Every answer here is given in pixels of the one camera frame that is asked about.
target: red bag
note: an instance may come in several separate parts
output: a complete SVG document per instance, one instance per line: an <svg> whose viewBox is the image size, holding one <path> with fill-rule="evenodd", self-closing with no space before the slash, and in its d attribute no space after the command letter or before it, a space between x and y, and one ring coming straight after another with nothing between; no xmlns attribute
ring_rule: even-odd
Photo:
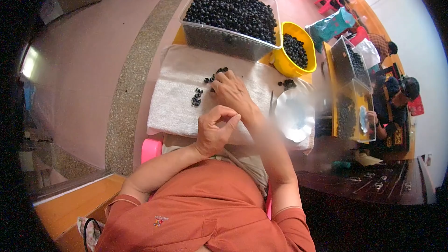
<svg viewBox="0 0 448 252"><path fill-rule="evenodd" d="M425 113L425 110L423 109L422 98L420 96L414 99L414 101L408 102L408 108L411 116L418 116Z"/></svg>

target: white plastic bag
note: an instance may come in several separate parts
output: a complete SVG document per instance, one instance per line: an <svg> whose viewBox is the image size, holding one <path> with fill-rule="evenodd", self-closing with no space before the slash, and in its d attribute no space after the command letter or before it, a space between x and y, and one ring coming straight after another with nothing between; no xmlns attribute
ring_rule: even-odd
<svg viewBox="0 0 448 252"><path fill-rule="evenodd" d="M373 43L367 40L367 38L364 38L364 40L356 45L354 49L356 49L356 52L362 54L367 69L379 63L380 58L378 51L376 50L375 46L373 46Z"/></svg>

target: woman's left hand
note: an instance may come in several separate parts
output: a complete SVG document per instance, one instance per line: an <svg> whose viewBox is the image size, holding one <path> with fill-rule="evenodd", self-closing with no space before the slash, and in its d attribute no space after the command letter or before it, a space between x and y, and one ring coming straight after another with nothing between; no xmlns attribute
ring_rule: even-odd
<svg viewBox="0 0 448 252"><path fill-rule="evenodd" d="M376 112L373 111L367 111L366 117L372 124L378 123L378 117L376 116Z"/></svg>
<svg viewBox="0 0 448 252"><path fill-rule="evenodd" d="M199 153L209 158L218 153L227 144L232 132L237 128L241 115L226 106L218 105L207 114L199 117L198 140L196 148ZM218 122L227 122L223 127Z"/></svg>

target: wrist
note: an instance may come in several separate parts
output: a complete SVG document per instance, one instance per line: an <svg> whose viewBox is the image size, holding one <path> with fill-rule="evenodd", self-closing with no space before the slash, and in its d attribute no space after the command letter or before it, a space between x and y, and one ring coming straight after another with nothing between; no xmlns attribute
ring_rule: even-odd
<svg viewBox="0 0 448 252"><path fill-rule="evenodd" d="M264 118L263 114L255 103L249 103L240 114L241 121L245 126L258 123Z"/></svg>
<svg viewBox="0 0 448 252"><path fill-rule="evenodd" d="M191 149L194 158L197 158L198 161L208 159L210 156L213 155L212 154L209 156L208 154L206 154L206 152L199 147L197 142L193 143L192 145L189 145L188 148Z"/></svg>

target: hair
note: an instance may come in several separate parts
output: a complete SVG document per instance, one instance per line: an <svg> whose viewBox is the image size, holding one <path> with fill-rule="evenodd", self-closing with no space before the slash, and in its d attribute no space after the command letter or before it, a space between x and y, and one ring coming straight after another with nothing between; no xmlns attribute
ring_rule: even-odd
<svg viewBox="0 0 448 252"><path fill-rule="evenodd" d="M390 50L391 54L397 54L398 53L398 47L392 41L389 42L389 50Z"/></svg>
<svg viewBox="0 0 448 252"><path fill-rule="evenodd" d="M415 100L420 95L420 84L414 77L404 78L400 85L403 89L403 94L407 98Z"/></svg>

